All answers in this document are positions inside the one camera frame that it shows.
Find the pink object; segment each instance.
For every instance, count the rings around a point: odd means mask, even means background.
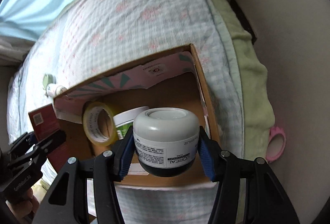
[[[276,161],[282,154],[286,144],[284,129],[273,126],[269,131],[269,142],[266,152],[266,160],[271,163]]]

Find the white cap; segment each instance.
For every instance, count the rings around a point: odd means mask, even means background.
[[[50,83],[56,83],[55,77],[51,74],[45,74],[42,79],[43,89],[46,90],[47,85],[49,85]]]
[[[199,133],[199,121],[191,111],[181,108],[152,108],[133,122],[134,133],[157,142],[181,141]]]
[[[129,122],[129,121],[132,122],[136,116],[138,116],[141,112],[143,112],[147,109],[149,109],[149,107],[145,106],[145,107],[130,109],[130,110],[124,111],[122,113],[119,113],[113,117],[114,125],[117,126],[122,123]]]

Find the black mount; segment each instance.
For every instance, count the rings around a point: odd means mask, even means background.
[[[58,130],[37,142],[34,132],[25,133],[12,145],[10,151],[0,151],[0,212],[4,223],[18,223],[5,201],[17,204],[25,199],[24,194],[41,177],[41,166],[58,146],[65,142],[65,133]],[[25,218],[31,223],[33,213]]]
[[[85,161],[69,158],[32,223],[88,224],[86,182],[87,178],[93,178],[98,223],[124,224],[114,182],[126,176],[134,150],[130,127],[111,151]],[[237,158],[209,139],[202,127],[198,151],[205,174],[213,182],[219,182],[208,224],[235,223],[242,178],[246,180],[244,224],[299,224],[287,194],[263,158],[254,161]]]

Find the bed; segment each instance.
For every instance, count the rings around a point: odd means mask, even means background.
[[[70,88],[124,62],[187,43],[196,46],[213,94],[223,147],[245,159],[265,157],[274,124],[267,70],[226,0],[74,0],[40,36],[9,86],[10,141],[32,131],[29,111],[52,103],[42,89],[45,73]],[[48,162],[42,171],[51,184],[56,173]],[[126,223],[206,223],[215,193],[214,186],[117,187],[120,205],[136,212],[123,211]]]

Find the l'oreal logo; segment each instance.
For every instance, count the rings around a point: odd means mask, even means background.
[[[30,175],[28,175],[21,183],[19,183],[17,187],[14,188],[14,191],[18,191],[29,179],[31,179]]]
[[[181,155],[181,156],[178,156],[178,157],[174,157],[174,158],[167,158],[167,161],[170,162],[170,164],[177,164],[177,163],[184,162],[184,161],[188,160],[189,155],[190,155],[190,153],[188,153],[186,155]]]

